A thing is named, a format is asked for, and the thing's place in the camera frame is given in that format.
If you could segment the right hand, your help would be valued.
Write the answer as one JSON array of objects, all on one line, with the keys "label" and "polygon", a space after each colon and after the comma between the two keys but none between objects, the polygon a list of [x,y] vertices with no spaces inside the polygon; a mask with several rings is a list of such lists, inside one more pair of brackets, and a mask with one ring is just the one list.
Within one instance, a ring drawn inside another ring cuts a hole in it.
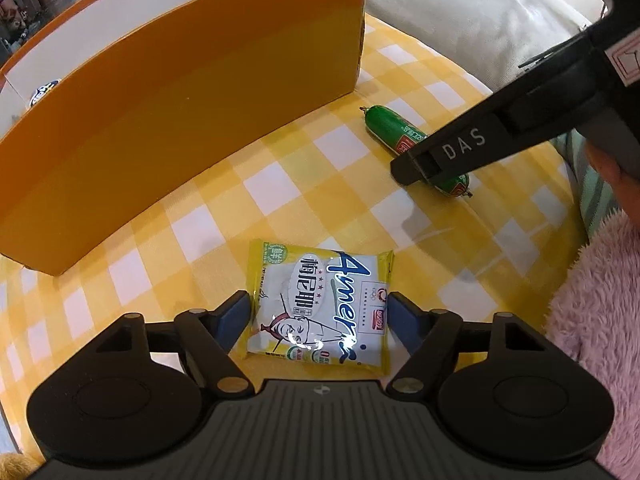
[{"label": "right hand", "polygon": [[633,177],[620,169],[616,160],[591,142],[586,144],[586,153],[590,165],[600,177],[610,185],[617,203],[635,226],[640,222],[640,185]]}]

